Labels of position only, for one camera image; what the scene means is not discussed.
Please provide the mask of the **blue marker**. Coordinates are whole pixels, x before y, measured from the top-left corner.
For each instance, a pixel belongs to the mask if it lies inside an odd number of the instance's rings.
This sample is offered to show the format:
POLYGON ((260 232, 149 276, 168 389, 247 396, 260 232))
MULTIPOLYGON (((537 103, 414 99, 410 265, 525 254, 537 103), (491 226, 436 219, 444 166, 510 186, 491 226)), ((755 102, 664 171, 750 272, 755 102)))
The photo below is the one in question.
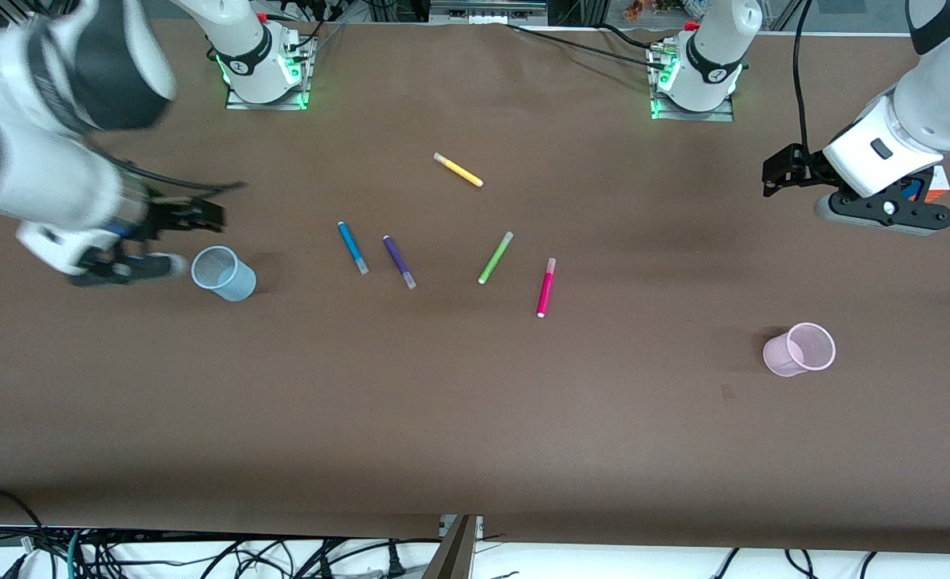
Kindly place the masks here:
POLYGON ((362 256, 360 245, 356 240, 356 236, 353 235, 346 221, 339 221, 336 224, 336 227, 338 228, 343 244, 345 244, 351 259, 354 261, 354 264, 356 264, 358 271, 360 271, 361 275, 367 275, 369 268, 367 261, 365 261, 364 256, 362 256))

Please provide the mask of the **pink marker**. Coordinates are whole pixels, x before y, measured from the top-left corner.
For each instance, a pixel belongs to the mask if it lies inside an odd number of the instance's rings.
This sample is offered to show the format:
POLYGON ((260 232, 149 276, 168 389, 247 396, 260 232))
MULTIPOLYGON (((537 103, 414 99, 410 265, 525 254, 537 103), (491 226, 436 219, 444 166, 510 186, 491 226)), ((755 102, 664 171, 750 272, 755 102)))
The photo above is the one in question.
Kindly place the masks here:
POLYGON ((540 293, 538 293, 537 318, 545 318, 549 312, 549 300, 551 300, 556 264, 555 257, 550 257, 547 260, 547 265, 545 265, 545 273, 542 275, 540 293))

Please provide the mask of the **colourful puzzle cube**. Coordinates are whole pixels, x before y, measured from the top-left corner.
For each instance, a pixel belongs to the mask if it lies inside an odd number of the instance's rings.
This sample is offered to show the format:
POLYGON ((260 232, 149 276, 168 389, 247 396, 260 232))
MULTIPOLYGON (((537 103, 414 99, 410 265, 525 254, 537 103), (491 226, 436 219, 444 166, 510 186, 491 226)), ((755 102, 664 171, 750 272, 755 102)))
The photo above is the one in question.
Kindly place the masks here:
POLYGON ((950 191, 948 176, 941 165, 935 165, 910 176, 901 195, 911 202, 934 203, 950 191))

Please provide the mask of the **translucent blue plastic cup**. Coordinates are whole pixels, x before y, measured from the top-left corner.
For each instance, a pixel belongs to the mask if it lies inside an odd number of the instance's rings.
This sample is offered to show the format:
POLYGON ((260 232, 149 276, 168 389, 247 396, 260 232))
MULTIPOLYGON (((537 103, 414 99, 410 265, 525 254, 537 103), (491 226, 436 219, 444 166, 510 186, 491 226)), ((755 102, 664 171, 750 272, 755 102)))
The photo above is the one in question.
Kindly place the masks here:
POLYGON ((247 299, 257 288, 257 275, 227 246, 206 247, 191 262, 192 280, 229 302, 247 299))

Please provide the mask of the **translucent pink plastic cup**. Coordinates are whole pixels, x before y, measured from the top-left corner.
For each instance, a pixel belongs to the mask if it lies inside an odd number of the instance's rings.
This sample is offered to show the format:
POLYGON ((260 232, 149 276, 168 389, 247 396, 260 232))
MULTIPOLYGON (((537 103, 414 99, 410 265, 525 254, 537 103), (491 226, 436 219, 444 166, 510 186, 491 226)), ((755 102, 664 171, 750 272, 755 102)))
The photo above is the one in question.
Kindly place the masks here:
POLYGON ((769 339, 763 348, 763 360, 776 376, 794 377, 805 372, 825 370, 834 363, 837 345, 822 326, 811 322, 794 325, 769 339))

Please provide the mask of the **purple marker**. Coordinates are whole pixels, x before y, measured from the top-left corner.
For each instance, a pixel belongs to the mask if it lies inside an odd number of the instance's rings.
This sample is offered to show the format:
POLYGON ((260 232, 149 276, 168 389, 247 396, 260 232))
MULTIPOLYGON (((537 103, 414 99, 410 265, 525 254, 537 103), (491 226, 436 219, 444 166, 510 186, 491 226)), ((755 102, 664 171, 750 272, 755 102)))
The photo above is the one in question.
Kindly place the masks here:
POLYGON ((383 245, 385 246, 387 253, 390 255, 390 259, 393 260, 395 268, 400 272, 402 279, 404 279, 405 284, 409 287, 410 290, 415 290, 417 287, 417 282, 413 279, 413 274, 405 259, 402 256, 401 250, 398 248, 397 243, 390 237, 386 235, 383 237, 383 245))

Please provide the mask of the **yellow marker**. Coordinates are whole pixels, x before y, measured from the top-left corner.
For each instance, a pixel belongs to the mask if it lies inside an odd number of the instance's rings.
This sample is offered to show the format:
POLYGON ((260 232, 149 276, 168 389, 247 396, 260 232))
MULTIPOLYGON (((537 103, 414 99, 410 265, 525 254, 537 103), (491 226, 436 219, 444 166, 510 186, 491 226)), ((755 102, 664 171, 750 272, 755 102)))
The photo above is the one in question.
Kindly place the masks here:
POLYGON ((457 162, 450 160, 446 157, 446 155, 434 153, 433 158, 434 161, 439 165, 448 169, 449 172, 453 173, 453 175, 457 175, 464 181, 467 181, 467 183, 470 183, 471 186, 478 188, 484 187, 484 180, 479 179, 478 176, 475 176, 474 173, 468 171, 464 167, 461 167, 459 164, 457 164, 457 162))

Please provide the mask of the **green marker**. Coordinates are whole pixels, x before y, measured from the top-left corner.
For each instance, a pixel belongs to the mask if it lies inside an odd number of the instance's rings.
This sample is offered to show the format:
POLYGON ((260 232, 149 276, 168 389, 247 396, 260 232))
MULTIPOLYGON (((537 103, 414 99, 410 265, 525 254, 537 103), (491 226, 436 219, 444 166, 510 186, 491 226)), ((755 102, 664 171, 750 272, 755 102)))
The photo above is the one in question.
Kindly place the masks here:
POLYGON ((504 233, 503 238, 501 238, 500 242, 498 242, 496 249, 493 250, 493 253, 489 257, 486 265, 484 268, 482 268, 482 271, 479 272, 479 276, 477 278, 478 285, 486 285, 494 270, 496 270, 496 266, 498 263, 500 263, 501 257, 503 257, 505 252, 507 252, 508 246, 510 246, 512 242, 512 238, 514 238, 514 233, 511 231, 504 233))

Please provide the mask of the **brown table cover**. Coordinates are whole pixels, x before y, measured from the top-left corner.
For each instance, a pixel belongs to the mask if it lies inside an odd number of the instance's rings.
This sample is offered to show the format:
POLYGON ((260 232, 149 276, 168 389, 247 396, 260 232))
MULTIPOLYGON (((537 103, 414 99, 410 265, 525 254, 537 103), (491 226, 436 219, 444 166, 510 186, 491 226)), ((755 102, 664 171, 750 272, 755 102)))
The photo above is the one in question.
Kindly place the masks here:
POLYGON ((348 25, 308 110, 231 111, 195 23, 154 29, 178 99, 100 143, 245 181, 224 233, 158 249, 232 247, 257 292, 73 287, 0 216, 0 490, 44 523, 433 536, 472 513, 508 541, 950 552, 950 228, 763 197, 798 137, 791 37, 751 44, 733 122, 684 122, 651 119, 633 65, 500 26, 348 25), (764 345, 802 322, 834 363, 776 376, 764 345))

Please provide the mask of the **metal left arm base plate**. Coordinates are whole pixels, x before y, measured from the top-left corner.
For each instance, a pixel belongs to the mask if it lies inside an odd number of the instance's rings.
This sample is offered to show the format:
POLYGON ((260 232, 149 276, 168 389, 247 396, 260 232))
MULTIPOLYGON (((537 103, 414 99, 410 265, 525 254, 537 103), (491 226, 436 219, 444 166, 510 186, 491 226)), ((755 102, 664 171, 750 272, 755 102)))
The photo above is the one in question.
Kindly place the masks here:
POLYGON ((677 72, 678 59, 676 44, 668 40, 662 43, 650 43, 644 49, 647 61, 651 64, 660 64, 662 68, 652 69, 648 73, 650 81, 650 115, 652 120, 670 121, 734 121, 734 109, 731 96, 726 96, 716 109, 710 111, 691 111, 677 105, 671 97, 662 91, 662 82, 670 80, 671 74, 677 72))

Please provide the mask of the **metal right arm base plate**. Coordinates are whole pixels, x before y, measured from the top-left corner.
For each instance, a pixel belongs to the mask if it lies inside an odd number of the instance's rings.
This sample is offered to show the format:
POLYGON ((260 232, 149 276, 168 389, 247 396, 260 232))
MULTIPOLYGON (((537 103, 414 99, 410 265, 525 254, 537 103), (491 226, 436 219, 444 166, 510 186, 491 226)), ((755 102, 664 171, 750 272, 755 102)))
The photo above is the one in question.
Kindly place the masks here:
POLYGON ((309 107, 315 64, 314 38, 285 29, 254 64, 217 52, 227 85, 227 109, 302 111, 309 107))

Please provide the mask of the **aluminium frame bar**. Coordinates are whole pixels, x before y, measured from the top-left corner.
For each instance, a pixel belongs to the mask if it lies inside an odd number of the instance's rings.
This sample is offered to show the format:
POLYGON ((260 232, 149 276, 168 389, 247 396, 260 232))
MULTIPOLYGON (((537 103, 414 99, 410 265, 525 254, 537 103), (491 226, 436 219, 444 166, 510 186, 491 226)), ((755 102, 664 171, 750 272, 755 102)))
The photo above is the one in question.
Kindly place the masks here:
POLYGON ((547 0, 430 0, 428 23, 512 23, 548 26, 547 0))

